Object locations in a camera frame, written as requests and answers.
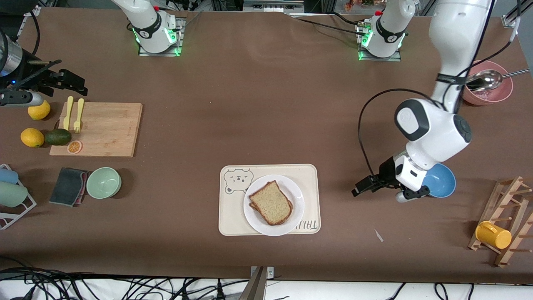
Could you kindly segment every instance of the silver cylinder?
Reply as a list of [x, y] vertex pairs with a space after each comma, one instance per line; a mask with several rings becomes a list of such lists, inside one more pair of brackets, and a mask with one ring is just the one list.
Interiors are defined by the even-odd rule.
[[13, 72], [20, 65], [20, 62], [22, 61], [22, 48], [11, 41], [9, 37], [5, 36], [4, 33], [0, 34], [4, 35], [3, 37], [5, 37], [0, 39], [0, 58], [7, 56], [5, 64], [0, 66], [2, 69], [0, 72], [0, 77], [3, 77]]

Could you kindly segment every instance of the mint green bowl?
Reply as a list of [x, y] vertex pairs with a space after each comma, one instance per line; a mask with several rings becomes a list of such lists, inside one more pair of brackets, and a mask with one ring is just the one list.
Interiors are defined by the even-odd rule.
[[95, 199], [113, 197], [120, 186], [122, 179], [117, 171], [109, 167], [100, 168], [89, 176], [87, 180], [87, 192]]

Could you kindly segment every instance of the green avocado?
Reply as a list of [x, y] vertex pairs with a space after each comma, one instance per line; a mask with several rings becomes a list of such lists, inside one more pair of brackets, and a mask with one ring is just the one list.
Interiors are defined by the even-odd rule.
[[44, 141], [52, 146], [64, 146], [70, 142], [72, 135], [65, 129], [54, 129], [44, 136]]

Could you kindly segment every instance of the toast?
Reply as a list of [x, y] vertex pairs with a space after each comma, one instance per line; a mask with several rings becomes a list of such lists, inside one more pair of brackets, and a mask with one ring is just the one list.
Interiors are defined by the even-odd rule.
[[293, 212], [293, 204], [279, 189], [274, 180], [250, 195], [250, 207], [255, 209], [269, 225], [283, 224]]

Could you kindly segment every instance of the metal spoon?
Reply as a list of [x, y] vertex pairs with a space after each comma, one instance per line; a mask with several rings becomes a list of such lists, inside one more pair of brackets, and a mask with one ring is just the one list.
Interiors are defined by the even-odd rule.
[[499, 87], [503, 79], [525, 73], [529, 73], [529, 69], [511, 72], [503, 76], [496, 70], [484, 70], [468, 76], [466, 78], [466, 86], [471, 91], [489, 91]]

